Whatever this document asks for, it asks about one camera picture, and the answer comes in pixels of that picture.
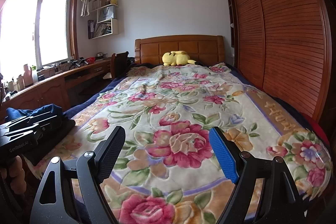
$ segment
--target folded clothes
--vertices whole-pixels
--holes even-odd
[[[37,115],[40,115],[46,112],[51,112],[54,115],[62,115],[63,113],[62,108],[54,104],[45,105],[35,110],[14,109],[14,108],[8,107],[6,112],[7,112],[7,117],[5,118],[5,122],[10,122],[20,117],[23,117],[23,116],[27,116],[27,117],[37,116]]]

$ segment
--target bottle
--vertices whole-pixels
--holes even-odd
[[[8,91],[10,92],[14,91],[14,81],[13,80],[8,82]]]
[[[32,76],[32,69],[28,67],[28,64],[25,64],[23,66],[23,70],[25,71],[25,73],[23,74],[23,82],[26,88],[32,85],[34,81],[33,81],[33,76]]]
[[[37,70],[36,70],[36,66],[32,66],[31,67],[31,73],[33,75],[33,82],[34,84],[37,83],[39,80],[38,80],[38,77],[37,77]]]
[[[17,84],[19,86],[19,90],[18,91],[23,90],[25,88],[25,86],[23,84],[23,77],[22,77],[22,75],[19,75],[19,77],[16,78],[16,82],[17,82]]]

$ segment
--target plastic bottle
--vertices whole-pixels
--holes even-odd
[[[39,80],[38,80],[38,76],[37,76],[37,70],[36,70],[36,66],[32,66],[31,67],[31,73],[33,75],[33,81],[34,81],[34,84],[37,83]]]

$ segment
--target pikachu plush toy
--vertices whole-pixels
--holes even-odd
[[[184,51],[166,52],[162,56],[164,66],[181,66],[186,64],[195,64],[196,61],[190,60],[190,56]]]

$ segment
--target red basket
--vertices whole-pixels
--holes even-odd
[[[89,57],[89,58],[86,59],[86,61],[87,61],[89,64],[93,64],[95,60],[96,60],[95,57]]]

